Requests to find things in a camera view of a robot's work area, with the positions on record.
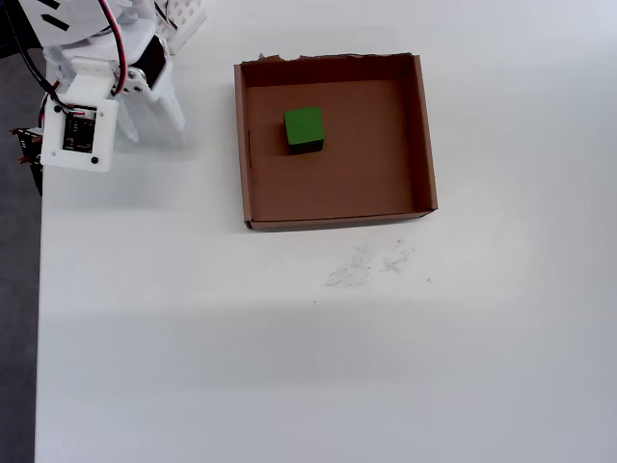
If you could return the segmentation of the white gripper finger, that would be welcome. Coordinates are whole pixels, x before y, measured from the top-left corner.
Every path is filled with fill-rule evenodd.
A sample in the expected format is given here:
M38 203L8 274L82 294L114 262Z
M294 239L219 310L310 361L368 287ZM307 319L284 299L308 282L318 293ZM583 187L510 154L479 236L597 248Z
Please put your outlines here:
M130 67L125 84L129 114L139 134L181 146L185 140L185 116L176 96L173 68L163 67L152 85L146 77L143 70Z
M123 96L120 96L118 98L118 103L119 103L119 108L118 108L117 122L121 129L121 132L133 144L138 144L140 140L139 130L133 118L130 115L125 98Z

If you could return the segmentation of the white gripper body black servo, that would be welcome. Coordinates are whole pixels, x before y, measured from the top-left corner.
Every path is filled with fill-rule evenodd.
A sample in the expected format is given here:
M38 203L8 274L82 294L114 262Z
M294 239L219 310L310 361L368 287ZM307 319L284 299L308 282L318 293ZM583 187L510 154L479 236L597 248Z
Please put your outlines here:
M121 63L112 33L45 47L50 73L61 82L61 97L70 104L98 104L122 97L132 104L173 101L172 63L168 46L156 32L122 32L126 63Z

